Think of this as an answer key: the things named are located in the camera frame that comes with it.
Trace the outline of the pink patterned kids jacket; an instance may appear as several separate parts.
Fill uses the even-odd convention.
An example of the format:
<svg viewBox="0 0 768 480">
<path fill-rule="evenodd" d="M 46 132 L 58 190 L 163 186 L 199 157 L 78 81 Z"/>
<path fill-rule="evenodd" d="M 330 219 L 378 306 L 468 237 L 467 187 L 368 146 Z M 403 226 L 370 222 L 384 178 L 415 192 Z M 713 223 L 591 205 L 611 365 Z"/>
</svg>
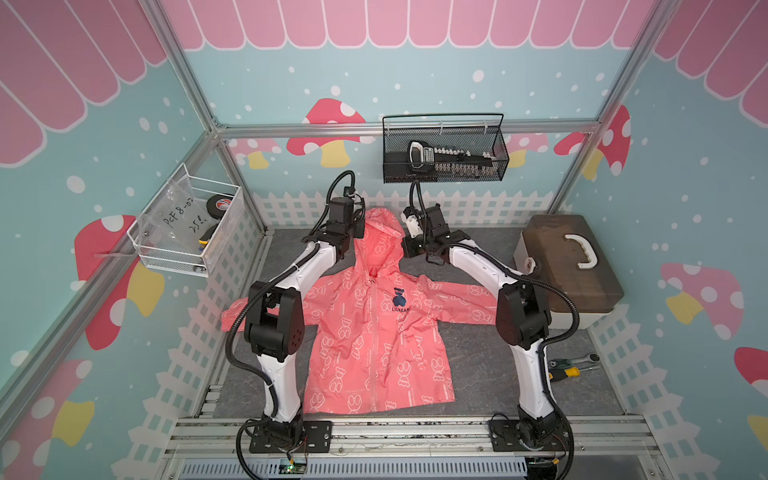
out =
<svg viewBox="0 0 768 480">
<path fill-rule="evenodd" d="M 404 236 L 390 210 L 369 210 L 353 266 L 331 267 L 303 300 L 305 333 L 295 354 L 302 412 L 361 415 L 454 400 L 438 326 L 491 325 L 496 299 L 480 285 L 404 273 Z M 224 313 L 225 327 L 247 300 Z"/>
</svg>

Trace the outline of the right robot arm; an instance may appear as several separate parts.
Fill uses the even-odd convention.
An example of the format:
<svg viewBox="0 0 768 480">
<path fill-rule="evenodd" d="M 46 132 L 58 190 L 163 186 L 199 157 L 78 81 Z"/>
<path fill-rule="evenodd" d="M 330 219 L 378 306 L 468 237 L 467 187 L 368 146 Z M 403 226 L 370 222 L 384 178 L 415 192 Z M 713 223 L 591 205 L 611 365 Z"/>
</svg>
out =
<svg viewBox="0 0 768 480">
<path fill-rule="evenodd" d="M 560 289 L 510 269 L 464 232 L 452 232 L 438 205 L 424 210 L 410 205 L 401 219 L 407 228 L 403 240 L 407 257 L 424 255 L 429 262 L 450 264 L 495 296 L 496 330 L 511 347 L 520 384 L 520 442 L 529 450 L 543 449 L 559 429 L 569 427 L 551 392 L 546 347 L 568 339 L 578 329 L 580 315 L 575 303 Z M 572 316 L 569 329 L 555 337 L 549 336 L 550 293 L 564 301 Z"/>
</svg>

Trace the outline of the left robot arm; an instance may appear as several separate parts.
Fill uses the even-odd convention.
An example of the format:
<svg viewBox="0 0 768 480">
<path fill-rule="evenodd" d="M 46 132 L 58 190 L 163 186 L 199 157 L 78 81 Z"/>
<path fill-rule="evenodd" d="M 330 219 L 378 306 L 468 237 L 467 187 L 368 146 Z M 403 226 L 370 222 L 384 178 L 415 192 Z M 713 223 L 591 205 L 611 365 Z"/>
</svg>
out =
<svg viewBox="0 0 768 480">
<path fill-rule="evenodd" d="M 264 413 L 251 427 L 275 442 L 292 446 L 302 435 L 295 354 L 305 333 L 303 300 L 344 257 L 351 241 L 363 236 L 365 211 L 364 199 L 355 193 L 327 201 L 321 220 L 305 238 L 302 254 L 273 279 L 251 285 L 245 306 L 227 332 L 227 361 L 264 383 Z"/>
</svg>

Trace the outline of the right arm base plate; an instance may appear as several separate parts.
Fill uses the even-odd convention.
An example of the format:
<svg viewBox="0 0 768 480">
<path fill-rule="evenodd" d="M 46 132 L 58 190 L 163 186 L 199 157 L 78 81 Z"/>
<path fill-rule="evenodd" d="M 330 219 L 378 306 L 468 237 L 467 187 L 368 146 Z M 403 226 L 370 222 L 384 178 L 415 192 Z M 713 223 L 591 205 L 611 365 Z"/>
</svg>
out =
<svg viewBox="0 0 768 480">
<path fill-rule="evenodd" d="M 547 424 L 497 417 L 488 421 L 488 429 L 494 452 L 565 453 L 573 437 L 558 421 Z"/>
</svg>

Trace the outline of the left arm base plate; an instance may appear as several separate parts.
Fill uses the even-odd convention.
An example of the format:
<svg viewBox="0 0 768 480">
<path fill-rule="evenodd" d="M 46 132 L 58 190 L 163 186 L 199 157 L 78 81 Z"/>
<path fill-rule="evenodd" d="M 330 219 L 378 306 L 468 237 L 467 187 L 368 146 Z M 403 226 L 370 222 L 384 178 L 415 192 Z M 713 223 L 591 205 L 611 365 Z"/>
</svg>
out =
<svg viewBox="0 0 768 480">
<path fill-rule="evenodd" d="M 331 421 L 304 421 L 301 418 L 287 423 L 267 420 L 255 427 L 249 452 L 262 453 L 328 453 L 332 437 Z"/>
</svg>

